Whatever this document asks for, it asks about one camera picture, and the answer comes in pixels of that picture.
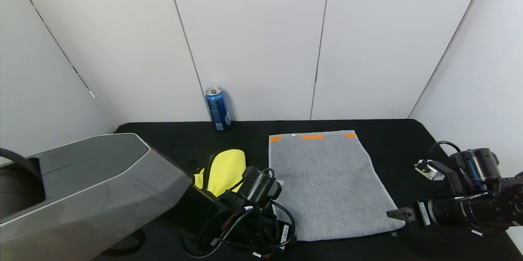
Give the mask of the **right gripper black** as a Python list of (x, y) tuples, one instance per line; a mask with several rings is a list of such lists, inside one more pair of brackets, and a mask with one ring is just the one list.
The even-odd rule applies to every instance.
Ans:
[(465, 213), (461, 203), (454, 198), (425, 199), (414, 202), (411, 207), (403, 207), (386, 212), (389, 218), (415, 222), (423, 228), (435, 226), (465, 226)]

